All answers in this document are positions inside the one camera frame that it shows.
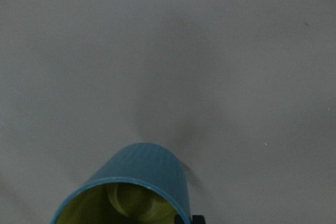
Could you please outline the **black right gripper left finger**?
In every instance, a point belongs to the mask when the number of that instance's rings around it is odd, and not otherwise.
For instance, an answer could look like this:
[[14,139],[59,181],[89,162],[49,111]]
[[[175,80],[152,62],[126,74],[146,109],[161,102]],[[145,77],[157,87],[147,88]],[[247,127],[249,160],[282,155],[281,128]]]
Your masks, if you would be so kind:
[[176,216],[174,217],[174,223],[175,223],[175,224],[182,224],[182,218],[181,218],[180,215],[176,215]]

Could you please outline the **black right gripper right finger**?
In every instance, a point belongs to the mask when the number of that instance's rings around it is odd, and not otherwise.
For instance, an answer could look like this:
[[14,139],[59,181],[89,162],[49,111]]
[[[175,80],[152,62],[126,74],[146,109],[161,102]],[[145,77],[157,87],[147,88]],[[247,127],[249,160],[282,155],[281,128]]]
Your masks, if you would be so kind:
[[192,215],[192,224],[205,224],[205,217],[203,215]]

